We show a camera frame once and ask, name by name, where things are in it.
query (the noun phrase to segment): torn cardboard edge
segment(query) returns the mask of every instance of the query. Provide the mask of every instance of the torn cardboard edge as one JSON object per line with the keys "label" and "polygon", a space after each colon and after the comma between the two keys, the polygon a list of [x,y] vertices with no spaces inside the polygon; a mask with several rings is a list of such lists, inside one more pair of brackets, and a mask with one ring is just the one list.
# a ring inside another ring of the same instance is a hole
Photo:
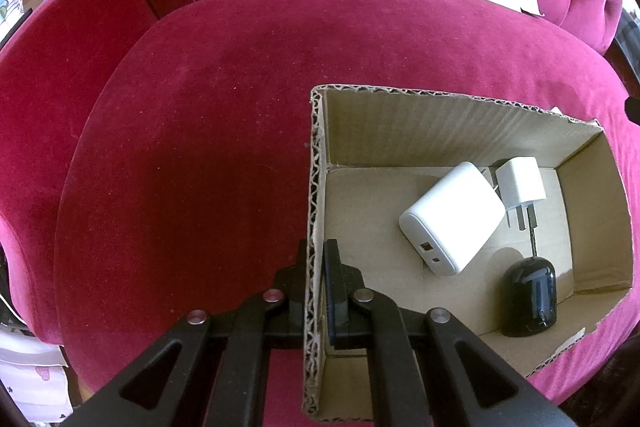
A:
{"label": "torn cardboard edge", "polygon": [[[561,118],[571,123],[578,123],[581,126],[590,125],[594,127],[593,136],[591,140],[585,142],[582,148],[587,147],[593,139],[602,135],[602,127],[598,126],[596,122],[586,123],[569,116],[560,115],[552,110],[545,110],[539,107],[526,105],[518,102],[508,102],[505,100],[497,100],[492,98],[471,96],[466,94],[454,94],[441,91],[432,90],[418,90],[418,89],[397,89],[391,87],[376,87],[376,86],[353,86],[353,85],[340,85],[329,84],[324,86],[317,86],[311,92],[310,101],[312,104],[312,137],[311,137],[311,169],[310,169],[310,191],[308,202],[308,241],[307,241],[307,274],[306,274],[306,295],[305,295],[305,342],[304,342],[304,399],[303,399],[303,412],[310,416],[318,415],[320,409],[320,394],[321,394],[321,382],[322,372],[325,366],[325,349],[324,338],[320,331],[321,317],[322,317],[322,293],[321,293],[321,238],[324,232],[324,207],[319,207],[318,195],[323,194],[326,188],[326,173],[329,165],[327,165],[327,158],[321,153],[322,150],[326,150],[327,140],[329,137],[325,134],[324,128],[324,111],[323,95],[326,92],[332,91],[347,91],[347,92],[383,92],[389,94],[412,94],[418,96],[444,96],[453,98],[464,98],[467,100],[476,100],[478,102],[490,102],[497,105],[504,105],[513,108],[524,109],[529,112],[535,112],[538,114],[553,115],[555,118]],[[622,293],[616,296],[616,299],[622,300],[626,295],[625,289]],[[569,339],[558,344],[558,348],[555,352],[550,353],[548,359],[535,368],[533,372],[536,372],[542,367],[545,367],[553,360],[555,360],[563,351],[571,347],[577,341],[584,336],[584,332],[578,331],[575,335]],[[327,420],[331,416],[330,411],[322,411],[322,420]],[[358,413],[355,415],[344,415],[344,412],[339,412],[338,416],[332,416],[335,419],[362,419],[363,416]]]}

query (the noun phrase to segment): metal screw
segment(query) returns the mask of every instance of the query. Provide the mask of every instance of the metal screw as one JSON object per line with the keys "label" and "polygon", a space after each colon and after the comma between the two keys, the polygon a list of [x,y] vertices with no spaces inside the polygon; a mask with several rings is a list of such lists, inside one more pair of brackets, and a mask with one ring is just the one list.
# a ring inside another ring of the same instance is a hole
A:
{"label": "metal screw", "polygon": [[451,318],[451,314],[444,308],[434,308],[431,310],[431,320],[438,324],[446,324]]}
{"label": "metal screw", "polygon": [[207,312],[204,310],[193,310],[187,315],[187,322],[197,326],[207,320]]}
{"label": "metal screw", "polygon": [[353,292],[353,298],[358,302],[370,302],[373,299],[373,292],[369,288],[360,288]]}
{"label": "metal screw", "polygon": [[262,298],[266,302],[276,303],[284,299],[284,293],[282,293],[282,291],[278,290],[277,288],[271,288],[262,294]]}

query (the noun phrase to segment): red velvet sofa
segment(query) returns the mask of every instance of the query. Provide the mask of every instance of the red velvet sofa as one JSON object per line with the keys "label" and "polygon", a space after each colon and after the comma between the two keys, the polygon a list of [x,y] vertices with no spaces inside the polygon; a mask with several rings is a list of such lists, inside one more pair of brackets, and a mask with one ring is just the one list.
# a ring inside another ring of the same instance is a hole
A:
{"label": "red velvet sofa", "polygon": [[[312,85],[559,105],[636,136],[618,111],[619,80],[593,51],[612,39],[621,0],[539,0],[555,25],[480,0],[383,1],[49,0],[2,50],[11,103],[0,113],[0,243],[12,296],[41,339],[65,343],[94,389],[178,314],[235,306],[292,260],[306,217]],[[473,44],[478,27],[485,47]],[[458,46],[457,58],[468,58],[456,64]],[[489,48],[491,75],[482,66]],[[280,138],[267,144],[274,129]],[[621,138],[614,152],[634,211],[629,147]],[[247,233],[256,220],[260,233]],[[637,312],[630,302],[583,354],[604,360],[622,341]],[[558,398],[587,373],[564,383],[549,373],[545,385],[557,385]]]}

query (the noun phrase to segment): white power adapter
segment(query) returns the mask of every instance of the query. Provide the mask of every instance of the white power adapter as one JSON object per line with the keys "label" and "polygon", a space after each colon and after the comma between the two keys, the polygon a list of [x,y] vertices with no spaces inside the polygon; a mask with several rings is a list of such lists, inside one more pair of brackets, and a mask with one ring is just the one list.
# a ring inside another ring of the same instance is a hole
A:
{"label": "white power adapter", "polygon": [[500,187],[500,198],[511,210],[546,198],[538,162],[533,156],[518,156],[497,168],[495,177]]}
{"label": "white power adapter", "polygon": [[400,229],[437,275],[455,275],[504,217],[504,205],[478,168],[462,162],[400,216]]}

